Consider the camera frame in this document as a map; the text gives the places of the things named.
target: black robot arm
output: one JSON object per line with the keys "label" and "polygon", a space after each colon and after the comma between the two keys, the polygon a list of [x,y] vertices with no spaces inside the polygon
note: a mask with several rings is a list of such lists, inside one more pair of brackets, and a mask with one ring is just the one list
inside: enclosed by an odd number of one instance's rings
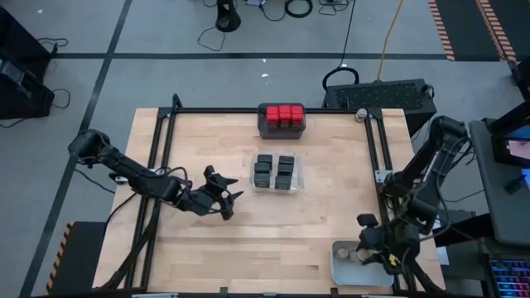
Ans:
{"label": "black robot arm", "polygon": [[438,190],[467,141],[465,125],[445,116],[435,118],[428,133],[429,139],[405,169],[389,174],[380,188],[383,196],[402,200],[396,217],[417,226],[424,235],[431,232],[438,215]]}
{"label": "black robot arm", "polygon": [[168,169],[161,169],[162,174],[151,172],[110,145],[107,135],[93,129],[77,136],[68,146],[68,151],[82,165],[92,167],[94,164],[103,164],[127,178],[132,189],[140,195],[160,199],[172,207],[201,216],[210,213],[214,203],[219,203],[223,219],[230,219],[234,214],[234,201],[243,193],[232,195],[227,187],[237,180],[216,174],[213,166],[205,169],[206,184],[197,190],[190,190],[193,185],[191,181],[170,176]]}
{"label": "black robot arm", "polygon": [[441,291],[415,260],[420,252],[419,234],[431,232],[442,200],[440,186],[456,153],[467,141],[463,123],[443,116],[435,118],[429,140],[405,169],[387,173],[384,182],[378,184],[378,195],[384,199],[396,198],[401,204],[388,223],[379,225],[373,214],[361,214],[357,218],[364,227],[357,250],[370,251],[369,257],[362,259],[363,264],[382,263],[391,275],[402,273],[407,266],[426,291]]}

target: red block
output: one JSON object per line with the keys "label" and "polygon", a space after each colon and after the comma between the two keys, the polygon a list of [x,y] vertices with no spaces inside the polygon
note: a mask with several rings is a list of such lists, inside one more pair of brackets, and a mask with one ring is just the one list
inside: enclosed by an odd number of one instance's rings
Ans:
{"label": "red block", "polygon": [[291,113],[280,113],[280,127],[291,126]]}
{"label": "red block", "polygon": [[267,115],[268,114],[278,114],[278,107],[267,107]]}
{"label": "red block", "polygon": [[291,105],[283,104],[280,106],[280,113],[291,113]]}
{"label": "red block", "polygon": [[267,114],[267,125],[270,128],[276,128],[278,127],[279,119],[280,119],[280,115],[278,114]]}
{"label": "red block", "polygon": [[304,122],[304,114],[292,114],[291,122],[293,127],[301,127],[301,124]]}
{"label": "red block", "polygon": [[292,114],[304,114],[304,108],[301,106],[291,106]]}

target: gray floor tile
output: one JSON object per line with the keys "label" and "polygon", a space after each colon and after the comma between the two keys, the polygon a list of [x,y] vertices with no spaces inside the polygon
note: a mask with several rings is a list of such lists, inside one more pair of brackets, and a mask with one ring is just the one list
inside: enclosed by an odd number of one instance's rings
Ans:
{"label": "gray floor tile", "polygon": [[124,0],[1,0],[3,6],[35,37],[64,37],[68,52],[106,52]]}
{"label": "gray floor tile", "polygon": [[[281,16],[282,0],[268,1],[270,18]],[[241,27],[226,34],[223,52],[342,52],[348,27],[349,8],[336,16],[321,16],[315,3],[312,14],[303,19],[285,17],[270,22],[255,6],[238,1]],[[292,4],[304,11],[303,2]],[[348,52],[380,53],[390,27],[397,0],[358,0]],[[212,27],[216,9],[201,1],[136,0],[118,43],[117,52],[197,53],[211,52],[196,43],[199,34]],[[202,42],[217,48],[222,33],[207,32]],[[426,2],[406,2],[397,20],[388,53],[443,53],[441,42]]]}
{"label": "gray floor tile", "polygon": [[[65,170],[66,148],[79,130],[100,66],[98,60],[53,60],[45,84],[68,89],[70,106],[52,108],[47,118],[0,129],[0,180],[9,181],[0,188],[3,296],[18,296]],[[56,104],[65,101],[65,94],[56,95]]]}

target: wooden tabletop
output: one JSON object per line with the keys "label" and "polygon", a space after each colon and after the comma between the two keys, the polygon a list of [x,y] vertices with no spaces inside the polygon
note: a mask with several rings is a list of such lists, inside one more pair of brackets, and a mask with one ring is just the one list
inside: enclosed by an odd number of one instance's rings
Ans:
{"label": "wooden tabletop", "polygon": [[[126,155],[143,165],[156,115],[154,108],[138,109],[132,124]],[[383,110],[383,115],[393,166],[399,170],[413,156],[405,117],[395,109]],[[161,144],[167,121],[164,125]],[[305,189],[294,195],[254,192],[249,173],[258,152],[301,156]],[[220,214],[199,217],[163,204],[149,291],[219,292],[227,286],[231,293],[329,294],[331,287],[338,287],[341,294],[392,292],[390,287],[337,286],[331,277],[331,244],[359,239],[357,215],[379,216],[365,126],[353,115],[308,114],[301,140],[264,141],[255,114],[178,114],[169,166],[184,166],[198,187],[205,183],[202,173],[207,165],[239,179],[230,186],[232,192],[244,190],[235,202],[234,216],[229,221]],[[113,208],[131,193],[127,185],[119,186]],[[94,286],[107,281],[131,249],[139,201],[127,204],[110,222]],[[445,288],[432,240],[422,243],[417,260]]]}

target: black box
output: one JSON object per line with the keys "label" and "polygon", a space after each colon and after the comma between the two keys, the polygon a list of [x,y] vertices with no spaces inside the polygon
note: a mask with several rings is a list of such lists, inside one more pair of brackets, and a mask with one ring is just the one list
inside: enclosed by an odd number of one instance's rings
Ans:
{"label": "black box", "polygon": [[292,172],[294,171],[294,168],[295,168],[294,165],[279,164],[278,165],[278,175],[292,176]]}
{"label": "black box", "polygon": [[[426,83],[424,79],[408,79],[398,81],[400,84],[409,84],[413,83],[416,85],[417,89],[422,89]],[[387,81],[382,82],[381,84],[396,84],[397,81]],[[407,120],[408,133],[412,136],[416,133],[422,126],[431,119],[431,117],[436,113],[436,106],[431,96],[428,94],[423,95],[419,100],[419,104],[411,108],[407,106],[406,103],[396,102],[394,98],[384,99],[384,102],[378,103],[376,106],[367,106],[366,103],[349,101],[349,106],[346,107],[344,103],[341,103],[337,96],[336,92],[339,92],[343,88],[356,88],[362,89],[364,86],[373,86],[372,83],[369,84],[350,84],[350,85],[336,85],[329,86],[325,94],[324,101],[322,103],[322,108],[335,108],[335,109],[345,109],[349,108],[350,110],[356,111],[360,108],[402,108],[405,112],[405,120]]]}
{"label": "black box", "polygon": [[258,162],[268,163],[269,167],[272,169],[272,155],[270,155],[270,154],[258,154]]}
{"label": "black box", "polygon": [[254,164],[254,173],[265,173],[271,172],[271,165],[265,162],[256,162]]}
{"label": "black box", "polygon": [[254,186],[259,188],[271,187],[271,176],[268,173],[254,174]]}
{"label": "black box", "polygon": [[280,156],[280,161],[278,163],[281,165],[294,165],[295,157],[294,156]]}
{"label": "black box", "polygon": [[286,175],[277,175],[274,183],[274,188],[277,190],[290,190],[291,177]]}

